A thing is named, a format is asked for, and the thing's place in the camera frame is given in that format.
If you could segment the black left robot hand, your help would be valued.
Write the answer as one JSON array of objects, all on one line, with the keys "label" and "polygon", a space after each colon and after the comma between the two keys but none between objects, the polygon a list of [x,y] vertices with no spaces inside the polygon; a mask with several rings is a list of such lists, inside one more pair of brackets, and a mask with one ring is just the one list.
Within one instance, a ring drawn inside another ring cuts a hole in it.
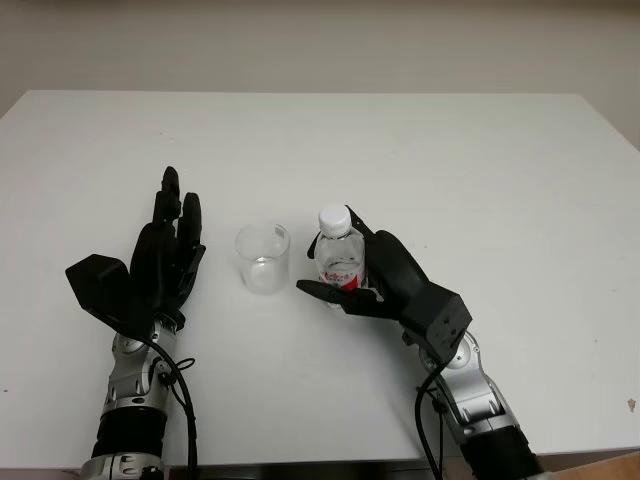
[{"label": "black left robot hand", "polygon": [[165,169],[152,220],[141,230],[130,264],[134,289],[153,315],[174,331],[184,328],[182,306],[196,282],[206,247],[201,243],[199,196],[180,195],[179,175]]}]

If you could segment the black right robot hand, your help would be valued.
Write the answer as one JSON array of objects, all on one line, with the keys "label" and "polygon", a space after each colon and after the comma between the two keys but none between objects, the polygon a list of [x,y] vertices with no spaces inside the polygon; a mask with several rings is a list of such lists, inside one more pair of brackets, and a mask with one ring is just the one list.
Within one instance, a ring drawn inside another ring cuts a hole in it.
[{"label": "black right robot hand", "polygon": [[299,280],[296,287],[347,314],[422,332],[430,282],[404,245],[387,231],[372,232],[347,205],[322,209],[319,227],[307,252],[319,279]]}]

